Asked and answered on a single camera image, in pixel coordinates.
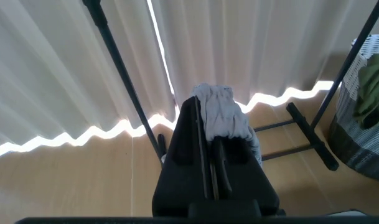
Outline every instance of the woven basket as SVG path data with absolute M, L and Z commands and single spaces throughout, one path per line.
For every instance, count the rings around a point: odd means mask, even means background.
M 335 118 L 330 125 L 329 146 L 349 167 L 379 180 L 379 126 L 363 130 L 352 117 L 359 89 L 358 71 L 377 53 L 379 34 L 369 35 L 344 76 Z

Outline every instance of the white cloth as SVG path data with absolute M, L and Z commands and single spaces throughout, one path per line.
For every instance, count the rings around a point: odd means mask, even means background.
M 247 116 L 233 101 L 231 87 L 203 83 L 193 88 L 191 96 L 197 96 L 200 101 L 207 141 L 212 141 L 216 136 L 243 138 L 249 143 L 253 155 L 261 165 L 260 142 L 253 128 L 249 127 Z

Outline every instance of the white curtain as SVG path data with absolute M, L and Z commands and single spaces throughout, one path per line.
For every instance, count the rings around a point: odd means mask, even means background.
M 148 118 L 175 118 L 146 1 L 102 1 Z M 87 8 L 79 0 L 0 0 L 0 145 L 121 119 L 141 125 Z
M 175 101 L 162 54 L 179 106 L 202 82 L 232 86 L 243 104 L 255 93 L 306 90 L 322 71 L 339 68 L 342 59 L 331 56 L 345 58 L 375 3 L 101 1 L 147 117 L 169 121 Z M 81 0 L 0 0 L 0 145 L 64 132 L 76 139 L 91 126 L 108 131 L 122 119 L 141 124 Z
M 331 55 L 345 58 L 375 3 L 152 0 L 178 105 L 202 82 L 232 86 L 245 105 L 255 93 L 311 89 Z

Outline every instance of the clothing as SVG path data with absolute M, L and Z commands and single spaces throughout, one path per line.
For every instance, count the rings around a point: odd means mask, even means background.
M 379 125 L 379 54 L 359 70 L 359 89 L 353 117 L 362 129 Z
M 193 88 L 191 96 L 197 96 L 200 101 L 200 114 L 207 141 L 212 141 L 216 136 L 243 138 L 248 142 L 258 163 L 262 164 L 260 142 L 249 126 L 247 116 L 233 101 L 231 87 L 203 83 Z

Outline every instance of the light strip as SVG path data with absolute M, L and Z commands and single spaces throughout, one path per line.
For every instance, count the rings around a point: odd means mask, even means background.
M 284 92 L 284 94 L 280 97 L 265 95 L 262 93 L 256 93 L 247 105 L 243 105 L 238 102 L 237 103 L 239 104 L 242 112 L 248 113 L 256 106 L 257 103 L 265 103 L 271 106 L 278 106 L 287 102 L 287 100 L 290 99 L 291 97 L 299 98 L 299 99 L 312 98 L 317 95 L 318 91 L 330 90 L 332 84 L 333 84 L 332 81 L 319 81 L 316 83 L 316 85 L 313 87 L 311 91 L 301 91 L 295 88 L 288 88 Z M 174 130 L 175 125 L 177 124 L 178 116 L 179 116 L 179 109 L 176 106 L 174 122 L 170 122 L 168 119 L 166 119 L 165 117 L 159 114 L 153 115 L 148 121 L 151 128 L 155 127 L 158 124 L 162 124 L 170 128 L 171 130 Z M 131 126 L 128 120 L 121 120 L 114 128 L 112 128 L 109 131 L 102 131 L 101 129 L 95 126 L 92 126 L 88 128 L 88 130 L 85 131 L 77 139 L 73 139 L 67 133 L 62 133 L 54 139 L 45 139 L 43 137 L 37 136 L 34 139 L 31 139 L 30 141 L 28 141 L 27 143 L 21 146 L 7 142 L 0 146 L 0 156 L 7 152 L 29 152 L 39 146 L 58 147 L 65 143 L 69 143 L 73 146 L 82 146 L 92 136 L 98 136 L 99 138 L 103 138 L 103 139 L 111 139 L 111 138 L 116 137 L 118 134 L 122 133 L 123 131 L 126 131 L 132 137 L 140 137 L 146 134 L 145 128 L 143 125 L 141 125 L 140 127 L 136 129 L 133 129 L 133 127 Z

